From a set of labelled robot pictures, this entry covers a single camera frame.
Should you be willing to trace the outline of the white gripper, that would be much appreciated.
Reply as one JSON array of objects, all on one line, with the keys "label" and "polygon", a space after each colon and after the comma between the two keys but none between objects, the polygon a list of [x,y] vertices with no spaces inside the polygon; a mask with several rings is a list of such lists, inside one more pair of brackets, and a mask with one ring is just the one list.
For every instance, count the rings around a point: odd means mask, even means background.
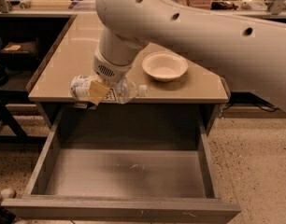
[{"label": "white gripper", "polygon": [[[129,49],[102,48],[98,46],[93,59],[93,70],[102,79],[120,82],[133,63]],[[99,105],[110,90],[110,86],[98,79],[92,79],[89,86],[89,101]]]}]

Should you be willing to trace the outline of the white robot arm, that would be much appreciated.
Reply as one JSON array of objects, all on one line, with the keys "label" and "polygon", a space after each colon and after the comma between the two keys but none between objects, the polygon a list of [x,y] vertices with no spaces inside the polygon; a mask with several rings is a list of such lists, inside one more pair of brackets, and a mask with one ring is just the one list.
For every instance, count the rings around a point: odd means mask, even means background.
[{"label": "white robot arm", "polygon": [[118,82],[149,43],[170,49],[286,112],[286,23],[171,0],[96,0],[104,24],[93,69]]}]

